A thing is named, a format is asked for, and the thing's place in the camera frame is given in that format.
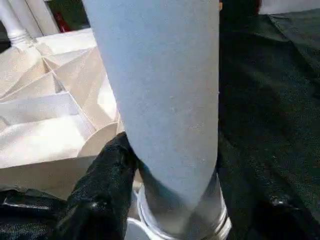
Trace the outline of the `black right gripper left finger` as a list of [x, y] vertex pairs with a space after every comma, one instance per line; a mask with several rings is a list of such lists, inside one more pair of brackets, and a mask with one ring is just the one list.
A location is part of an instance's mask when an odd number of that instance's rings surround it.
[[123, 240], [138, 161], [125, 132], [107, 142], [68, 197], [53, 238]]

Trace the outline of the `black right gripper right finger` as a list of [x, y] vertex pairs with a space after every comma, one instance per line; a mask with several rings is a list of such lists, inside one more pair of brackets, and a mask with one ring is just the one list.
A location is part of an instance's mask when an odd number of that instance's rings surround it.
[[217, 173], [232, 240], [315, 240], [317, 221], [262, 160], [219, 147]]

